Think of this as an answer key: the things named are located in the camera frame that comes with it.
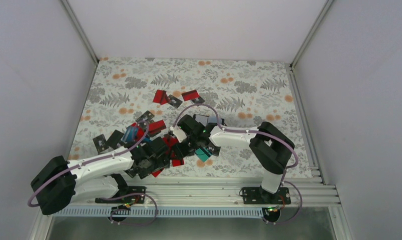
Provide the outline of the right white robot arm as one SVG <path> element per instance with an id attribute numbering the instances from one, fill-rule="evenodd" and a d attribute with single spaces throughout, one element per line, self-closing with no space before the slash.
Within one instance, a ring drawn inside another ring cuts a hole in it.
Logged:
<path id="1" fill-rule="evenodd" d="M 185 115 L 170 127 L 170 133 L 178 140 L 174 148 L 180 157 L 206 147 L 250 149 L 264 169 L 257 194 L 267 204 L 278 199 L 287 164 L 297 157 L 294 143 L 269 122 L 250 128 L 224 126 L 218 120 L 203 125 Z"/>

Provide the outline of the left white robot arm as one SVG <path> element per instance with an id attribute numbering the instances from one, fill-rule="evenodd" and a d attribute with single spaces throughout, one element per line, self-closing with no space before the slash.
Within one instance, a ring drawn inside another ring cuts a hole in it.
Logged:
<path id="1" fill-rule="evenodd" d="M 70 203 L 109 199 L 120 203 L 127 198 L 128 186 L 119 174 L 143 179 L 169 164 L 170 147 L 163 138 L 140 145 L 124 145 L 98 156 L 65 160 L 52 158 L 31 181 L 34 198 L 44 215 L 55 214 Z"/>

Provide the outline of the black card holder wallet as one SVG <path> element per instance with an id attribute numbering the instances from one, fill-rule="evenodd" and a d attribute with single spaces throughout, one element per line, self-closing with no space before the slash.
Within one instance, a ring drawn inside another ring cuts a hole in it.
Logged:
<path id="1" fill-rule="evenodd" d="M 215 116 L 207 116 L 207 115 L 201 115 L 201 114 L 194 114 L 193 118 L 203 124 L 204 126 L 207 126 L 208 124 L 217 124 L 218 118 Z"/>

